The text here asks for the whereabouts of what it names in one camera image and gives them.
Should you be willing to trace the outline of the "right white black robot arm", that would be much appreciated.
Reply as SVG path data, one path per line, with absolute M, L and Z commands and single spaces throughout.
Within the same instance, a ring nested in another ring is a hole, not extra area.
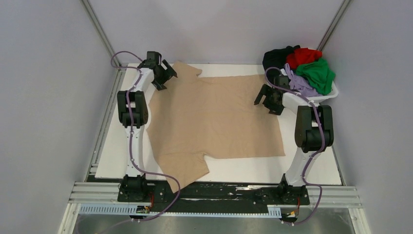
M 334 128 L 332 108 L 316 105 L 304 95 L 286 88 L 287 77 L 264 84 L 254 104 L 262 103 L 270 113 L 280 115 L 287 108 L 296 114 L 294 140 L 297 146 L 293 161 L 277 187 L 261 188 L 256 195 L 264 204 L 309 204 L 307 176 L 317 157 L 332 146 Z

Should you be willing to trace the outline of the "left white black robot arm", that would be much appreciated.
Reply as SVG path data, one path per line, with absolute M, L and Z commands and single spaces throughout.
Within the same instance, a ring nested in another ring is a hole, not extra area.
M 153 85 L 156 90 L 165 90 L 165 83 L 176 77 L 176 71 L 162 58 L 161 53 L 148 51 L 134 69 L 137 76 L 126 90 L 118 91 L 118 119 L 127 136 L 128 159 L 126 173 L 120 183 L 118 201 L 142 202 L 150 192 L 143 163 L 143 136 L 150 113 L 145 93 Z

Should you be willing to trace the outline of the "beige t-shirt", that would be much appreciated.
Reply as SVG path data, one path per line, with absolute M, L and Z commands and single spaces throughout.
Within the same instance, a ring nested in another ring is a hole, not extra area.
M 177 77 L 153 93 L 147 133 L 173 192 L 209 173 L 204 159 L 285 156 L 277 116 L 254 101 L 263 75 L 201 77 L 177 61 Z

